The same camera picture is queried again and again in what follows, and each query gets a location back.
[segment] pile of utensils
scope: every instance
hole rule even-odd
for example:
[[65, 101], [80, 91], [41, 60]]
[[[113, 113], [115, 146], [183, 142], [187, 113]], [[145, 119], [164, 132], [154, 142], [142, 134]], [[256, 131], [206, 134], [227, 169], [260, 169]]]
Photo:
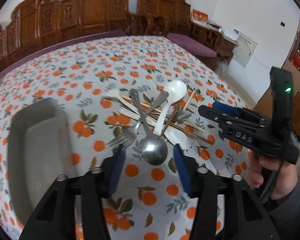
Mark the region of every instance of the pile of utensils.
[[[195, 90], [193, 90], [183, 109], [179, 109], [180, 101], [184, 98], [186, 93], [187, 86], [182, 81], [174, 80], [167, 83], [163, 92], [159, 94], [151, 105], [148, 105], [140, 102], [139, 94], [136, 89], [130, 90], [130, 98], [121, 97], [118, 90], [110, 90], [105, 97], [116, 98], [123, 103], [128, 109], [121, 106], [119, 108], [119, 113], [137, 120], [137, 123], [132, 127], [123, 127], [122, 133], [111, 140], [108, 145], [115, 146], [117, 144], [123, 144], [125, 147], [130, 146], [137, 138], [138, 128], [141, 123], [143, 123], [146, 131], [146, 137], [139, 143], [141, 145], [141, 154], [143, 158], [152, 165], [162, 164], [168, 156], [168, 147], [166, 141], [162, 138], [163, 135], [165, 135], [167, 140], [173, 145], [179, 144], [183, 150], [188, 150], [191, 146], [188, 137], [212, 144], [210, 141], [190, 133], [177, 125], [178, 122], [182, 122], [204, 132], [200, 127], [186, 121], [186, 119], [191, 116], [191, 112], [187, 111], [186, 108], [192, 99]], [[167, 103], [161, 110], [158, 109], [157, 107], [164, 102]], [[173, 104], [175, 104], [175, 106], [171, 113], [170, 108]], [[145, 106], [148, 109], [144, 112], [142, 106]], [[151, 132], [148, 124], [154, 126], [153, 132]]]

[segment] red sign with gold text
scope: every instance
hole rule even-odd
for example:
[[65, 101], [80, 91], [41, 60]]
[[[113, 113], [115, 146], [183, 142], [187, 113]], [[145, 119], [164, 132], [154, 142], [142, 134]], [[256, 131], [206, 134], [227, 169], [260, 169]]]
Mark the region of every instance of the red sign with gold text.
[[205, 14], [205, 13], [197, 11], [197, 10], [192, 10], [192, 19], [200, 21], [200, 22], [207, 23], [208, 14]]

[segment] white device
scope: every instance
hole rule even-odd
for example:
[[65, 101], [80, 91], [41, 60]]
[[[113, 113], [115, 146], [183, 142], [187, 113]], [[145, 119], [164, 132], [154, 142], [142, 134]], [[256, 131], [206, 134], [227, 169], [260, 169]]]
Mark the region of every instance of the white device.
[[239, 39], [240, 32], [234, 28], [227, 27], [225, 30], [223, 30], [223, 35], [233, 41], [237, 41]]

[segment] orange print tablecloth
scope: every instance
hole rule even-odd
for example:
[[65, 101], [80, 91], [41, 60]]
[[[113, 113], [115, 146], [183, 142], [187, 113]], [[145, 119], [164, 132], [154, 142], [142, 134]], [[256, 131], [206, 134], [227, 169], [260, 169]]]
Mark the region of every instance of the orange print tablecloth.
[[[118, 113], [119, 103], [103, 99], [111, 89], [128, 96], [136, 88], [143, 101], [150, 103], [170, 80], [179, 79], [196, 95], [189, 104], [190, 122], [206, 130], [194, 131], [213, 146], [191, 140], [187, 155], [205, 164], [214, 173], [231, 176], [247, 173], [249, 150], [224, 139], [216, 123], [197, 113], [201, 104], [220, 101], [243, 107], [245, 103], [213, 71], [194, 56], [163, 37], [130, 36], [87, 41], [42, 55], [6, 75], [0, 85], [0, 224], [13, 239], [23, 225], [18, 221], [10, 200], [7, 174], [7, 145], [14, 114], [36, 101], [52, 97], [64, 109], [71, 129], [73, 165], [80, 175], [98, 166], [111, 155], [106, 143], [120, 132], [122, 125], [133, 125]], [[191, 230], [197, 199], [183, 192], [172, 148], [168, 143], [167, 160], [159, 166], [146, 163], [139, 153], [143, 127], [127, 156], [118, 190], [104, 200], [105, 217], [112, 239], [181, 239]], [[218, 199], [217, 229], [223, 227], [223, 198]], [[80, 215], [77, 238], [82, 239]]]

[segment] blue gripper pad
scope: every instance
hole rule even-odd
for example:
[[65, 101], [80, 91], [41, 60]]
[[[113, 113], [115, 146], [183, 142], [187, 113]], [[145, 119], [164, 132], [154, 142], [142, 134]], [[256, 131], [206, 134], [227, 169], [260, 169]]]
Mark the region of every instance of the blue gripper pad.
[[240, 112], [236, 107], [228, 106], [228, 105], [225, 105], [223, 103], [214, 102], [212, 104], [212, 108], [216, 109], [218, 111], [221, 111], [223, 113], [229, 114], [232, 117], [239, 117], [240, 116]]
[[178, 144], [173, 147], [173, 157], [176, 162], [179, 178], [182, 183], [183, 191], [188, 194], [189, 197], [192, 196], [193, 191], [191, 189], [191, 176], [187, 170], [186, 163], [184, 161], [184, 155]]
[[116, 160], [109, 174], [109, 184], [108, 184], [109, 195], [112, 195], [117, 190], [118, 182], [123, 168], [123, 163], [126, 158], [126, 150], [123, 145], [119, 146], [113, 158], [116, 158]]

